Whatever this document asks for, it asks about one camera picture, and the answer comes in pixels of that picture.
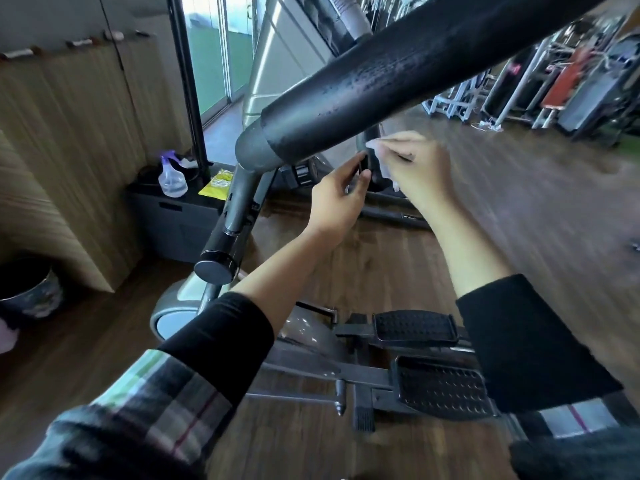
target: person's right hand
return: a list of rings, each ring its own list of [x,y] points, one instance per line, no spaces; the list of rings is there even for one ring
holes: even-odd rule
[[[400,131],[367,142],[387,165],[404,195],[421,203],[455,199],[449,152],[416,131]]]

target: hand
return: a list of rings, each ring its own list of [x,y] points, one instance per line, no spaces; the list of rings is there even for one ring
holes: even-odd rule
[[[371,170],[360,174],[352,193],[344,193],[363,158],[364,152],[358,153],[325,176],[311,192],[311,216],[305,232],[323,234],[324,240],[332,247],[342,242],[364,205]]]
[[[400,131],[367,142],[416,207],[455,199],[449,152],[416,131]]]

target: plaid shirt cuff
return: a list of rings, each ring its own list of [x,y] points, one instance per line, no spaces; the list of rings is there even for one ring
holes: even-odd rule
[[[145,441],[190,465],[211,451],[231,403],[197,372],[147,350],[92,404],[146,432]]]

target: person's left hand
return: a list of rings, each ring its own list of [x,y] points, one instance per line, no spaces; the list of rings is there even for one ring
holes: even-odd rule
[[[344,193],[364,155],[364,152],[358,153],[333,170],[311,192],[311,216],[305,231],[322,233],[332,247],[341,243],[364,205],[371,170],[364,170],[360,174],[352,193]]]

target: pedal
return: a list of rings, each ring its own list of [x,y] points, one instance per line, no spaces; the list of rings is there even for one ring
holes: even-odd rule
[[[440,359],[398,356],[392,379],[396,399],[414,411],[453,421],[497,416],[484,377],[475,369]]]
[[[453,347],[458,330],[452,315],[423,310],[396,310],[373,315],[380,342],[397,347]]]

